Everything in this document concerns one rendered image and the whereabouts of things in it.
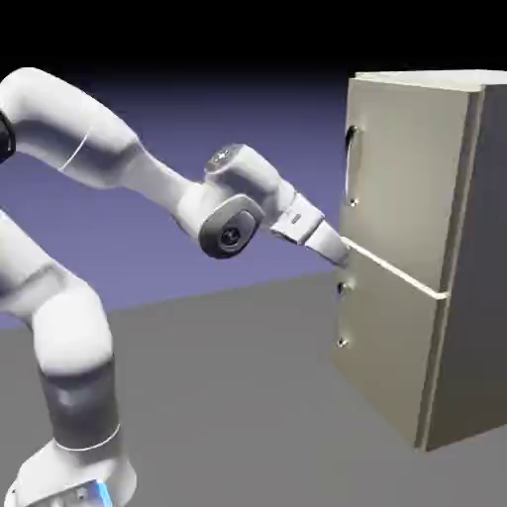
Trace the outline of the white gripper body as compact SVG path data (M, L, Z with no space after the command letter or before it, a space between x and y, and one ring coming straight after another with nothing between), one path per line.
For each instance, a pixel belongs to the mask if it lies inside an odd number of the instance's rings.
M327 221L322 221L317 226L304 247L334 266L345 266L349 260L349 247Z

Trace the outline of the tall beige cabinet door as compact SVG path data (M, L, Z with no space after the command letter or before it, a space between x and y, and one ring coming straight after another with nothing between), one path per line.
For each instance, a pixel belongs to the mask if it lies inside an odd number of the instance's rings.
M355 77L346 127L361 130L354 207L340 232L362 254L435 293L448 290L456 194L484 88Z

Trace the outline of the short beige cabinet door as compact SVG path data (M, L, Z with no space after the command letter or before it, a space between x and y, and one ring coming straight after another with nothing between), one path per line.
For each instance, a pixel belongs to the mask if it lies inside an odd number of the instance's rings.
M350 345L334 351L345 379L417 447L425 419L425 386L434 333L448 294L435 293L352 252L338 282L353 287L347 301Z

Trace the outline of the beige cabinet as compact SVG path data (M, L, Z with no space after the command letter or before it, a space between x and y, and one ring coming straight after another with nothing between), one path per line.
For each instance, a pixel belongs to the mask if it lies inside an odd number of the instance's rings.
M430 452L507 426L507 71L361 72L354 77L484 88L456 194L448 299L434 333L419 445Z

